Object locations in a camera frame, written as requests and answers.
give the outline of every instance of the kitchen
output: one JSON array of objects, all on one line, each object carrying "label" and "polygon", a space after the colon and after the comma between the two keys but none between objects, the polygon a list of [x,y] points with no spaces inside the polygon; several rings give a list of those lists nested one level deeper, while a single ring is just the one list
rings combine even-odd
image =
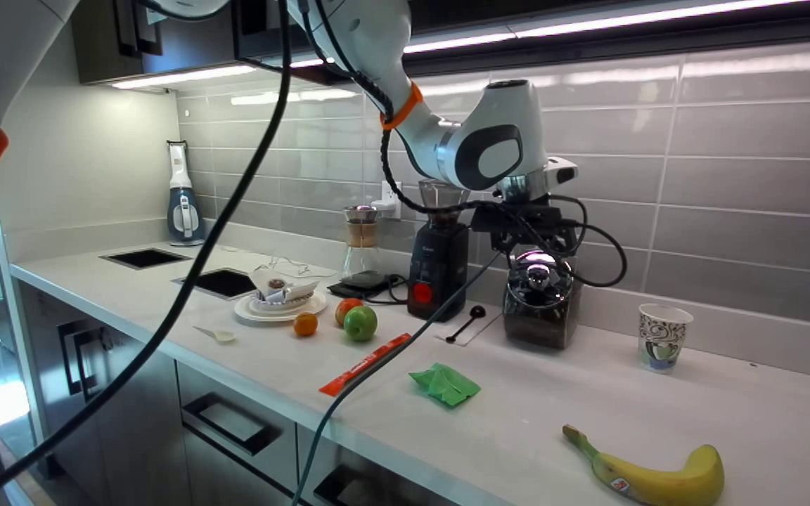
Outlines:
[{"label": "kitchen", "polygon": [[[621,290],[582,294],[586,327],[635,334],[635,301],[647,294],[689,301],[704,327],[720,308],[741,320],[761,311],[769,315],[763,331],[710,331],[692,348],[810,374],[810,339],[801,342],[801,329],[810,331],[810,43],[536,64],[495,75],[558,82],[540,88],[547,145],[579,162],[579,178],[564,192],[582,197],[592,218],[627,248]],[[491,74],[419,82],[443,88],[479,78]],[[268,92],[280,78],[250,82],[246,92]],[[271,110],[232,106],[235,88],[86,88],[77,83],[74,40],[66,34],[5,121],[14,144],[0,162],[10,261],[157,240],[169,137],[190,140],[191,178],[205,216],[215,216]],[[475,96],[429,96],[429,103],[461,119]],[[381,193],[374,121],[363,98],[291,106],[235,218],[235,235],[254,242],[254,227],[271,227],[341,242],[346,204]],[[398,178],[413,188],[402,145],[395,155]],[[405,258],[417,224],[409,214],[381,223],[381,248]],[[482,240],[474,242],[474,261],[488,255]],[[609,276],[614,255],[592,242],[576,266]],[[474,297],[498,297],[502,273],[488,277]]]}]

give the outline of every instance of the banana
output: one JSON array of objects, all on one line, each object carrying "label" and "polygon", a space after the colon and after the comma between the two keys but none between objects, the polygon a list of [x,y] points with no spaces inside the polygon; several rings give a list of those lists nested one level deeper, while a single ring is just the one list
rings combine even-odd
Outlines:
[{"label": "banana", "polygon": [[689,452],[679,473],[659,473],[626,457],[600,452],[586,433],[565,425],[565,439],[586,456],[593,474],[614,493],[647,506],[716,506],[724,493],[724,460],[718,446]]}]

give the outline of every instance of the white plate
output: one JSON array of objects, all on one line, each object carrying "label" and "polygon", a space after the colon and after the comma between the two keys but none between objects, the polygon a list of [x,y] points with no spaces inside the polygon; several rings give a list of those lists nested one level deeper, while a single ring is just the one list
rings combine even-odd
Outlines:
[{"label": "white plate", "polygon": [[295,308],[274,308],[274,311],[257,311],[250,304],[250,294],[237,297],[235,315],[246,322],[288,322],[299,311],[325,311],[326,308],[326,292],[312,292],[312,297]]}]

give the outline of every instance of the paper cup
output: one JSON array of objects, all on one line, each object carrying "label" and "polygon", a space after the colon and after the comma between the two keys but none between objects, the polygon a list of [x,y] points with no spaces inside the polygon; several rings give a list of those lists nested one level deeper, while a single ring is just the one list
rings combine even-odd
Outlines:
[{"label": "paper cup", "polygon": [[640,307],[640,353],[654,367],[672,367],[686,342],[692,315],[679,307],[642,304]]}]

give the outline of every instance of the cabinet drawer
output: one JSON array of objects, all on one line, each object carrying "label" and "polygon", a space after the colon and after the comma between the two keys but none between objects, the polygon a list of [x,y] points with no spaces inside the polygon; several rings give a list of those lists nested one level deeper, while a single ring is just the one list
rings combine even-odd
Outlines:
[{"label": "cabinet drawer", "polygon": [[[312,439],[312,431],[299,428],[301,469]],[[431,488],[423,488],[326,439],[318,443],[311,484],[301,497],[312,506],[451,506],[451,501]]]},{"label": "cabinet drawer", "polygon": [[237,390],[178,366],[183,428],[242,469],[291,493],[295,485],[295,425]]}]

